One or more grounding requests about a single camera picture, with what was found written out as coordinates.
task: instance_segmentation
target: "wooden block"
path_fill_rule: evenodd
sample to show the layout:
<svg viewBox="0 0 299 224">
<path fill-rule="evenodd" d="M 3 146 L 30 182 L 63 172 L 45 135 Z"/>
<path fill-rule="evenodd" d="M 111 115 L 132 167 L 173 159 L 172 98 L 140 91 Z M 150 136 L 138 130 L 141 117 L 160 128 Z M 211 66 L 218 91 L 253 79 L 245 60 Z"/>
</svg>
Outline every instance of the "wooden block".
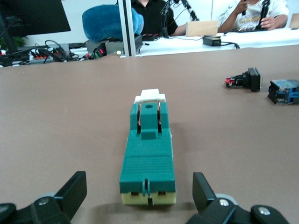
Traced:
<svg viewBox="0 0 299 224">
<path fill-rule="evenodd" d="M 291 18 L 290 28 L 299 28 L 299 13 L 294 13 Z"/>
<path fill-rule="evenodd" d="M 186 23 L 186 36 L 216 35 L 218 21 L 190 21 Z"/>
</svg>

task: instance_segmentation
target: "green plant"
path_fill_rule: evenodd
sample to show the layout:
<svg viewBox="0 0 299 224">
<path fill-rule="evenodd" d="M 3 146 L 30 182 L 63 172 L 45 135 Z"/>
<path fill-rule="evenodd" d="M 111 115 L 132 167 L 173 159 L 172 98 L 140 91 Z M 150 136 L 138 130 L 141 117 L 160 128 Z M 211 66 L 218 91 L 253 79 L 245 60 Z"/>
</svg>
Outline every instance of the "green plant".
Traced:
<svg viewBox="0 0 299 224">
<path fill-rule="evenodd" d="M 14 36 L 14 42 L 15 42 L 15 45 L 16 45 L 18 48 L 19 48 L 19 47 L 24 47 L 24 45 L 25 45 L 25 41 L 24 41 L 24 39 L 22 39 L 22 38 L 19 37 L 19 36 Z M 6 45 L 6 43 L 5 43 L 4 39 L 3 39 L 3 37 L 0 38 L 0 46 L 1 46 L 2 49 L 7 49 L 7 45 Z"/>
</svg>

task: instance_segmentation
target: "person in black shirt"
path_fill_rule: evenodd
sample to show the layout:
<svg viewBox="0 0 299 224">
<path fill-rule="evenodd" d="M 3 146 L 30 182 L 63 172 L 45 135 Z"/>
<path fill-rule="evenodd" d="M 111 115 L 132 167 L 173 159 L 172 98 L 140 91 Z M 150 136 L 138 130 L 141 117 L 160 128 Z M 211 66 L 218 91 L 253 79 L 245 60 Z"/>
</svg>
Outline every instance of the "person in black shirt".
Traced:
<svg viewBox="0 0 299 224">
<path fill-rule="evenodd" d="M 161 10 L 166 2 L 163 0 L 131 0 L 132 8 L 143 16 L 144 27 L 141 34 L 159 34 L 162 31 Z M 167 31 L 170 36 L 186 34 L 186 25 L 178 26 L 173 18 L 173 10 L 167 14 Z"/>
</svg>

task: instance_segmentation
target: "blue electronic module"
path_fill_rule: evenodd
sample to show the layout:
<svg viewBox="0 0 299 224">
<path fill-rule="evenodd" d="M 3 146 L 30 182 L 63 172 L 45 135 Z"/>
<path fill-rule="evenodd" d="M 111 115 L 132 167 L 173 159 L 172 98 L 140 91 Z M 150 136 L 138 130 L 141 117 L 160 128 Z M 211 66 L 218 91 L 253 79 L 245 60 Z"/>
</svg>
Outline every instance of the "blue electronic module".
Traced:
<svg viewBox="0 0 299 224">
<path fill-rule="evenodd" d="M 275 104 L 299 104 L 299 81 L 293 79 L 270 81 L 268 97 Z"/>
<path fill-rule="evenodd" d="M 167 103 L 158 89 L 143 90 L 133 103 L 120 190 L 124 204 L 176 202 Z"/>
</svg>

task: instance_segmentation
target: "hand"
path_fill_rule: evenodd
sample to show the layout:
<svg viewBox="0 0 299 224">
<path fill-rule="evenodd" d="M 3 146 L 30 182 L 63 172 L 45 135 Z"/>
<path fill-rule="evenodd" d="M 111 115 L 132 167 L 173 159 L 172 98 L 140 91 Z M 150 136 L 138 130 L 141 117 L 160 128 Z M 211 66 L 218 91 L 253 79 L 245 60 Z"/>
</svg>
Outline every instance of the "hand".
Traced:
<svg viewBox="0 0 299 224">
<path fill-rule="evenodd" d="M 261 27 L 267 30 L 274 30 L 276 28 L 276 22 L 273 17 L 266 17 L 262 19 Z"/>
<path fill-rule="evenodd" d="M 234 9 L 233 13 L 235 13 L 236 15 L 242 13 L 243 11 L 246 11 L 247 10 L 247 4 L 248 4 L 248 1 L 246 0 L 241 0 L 237 7 Z"/>
</svg>

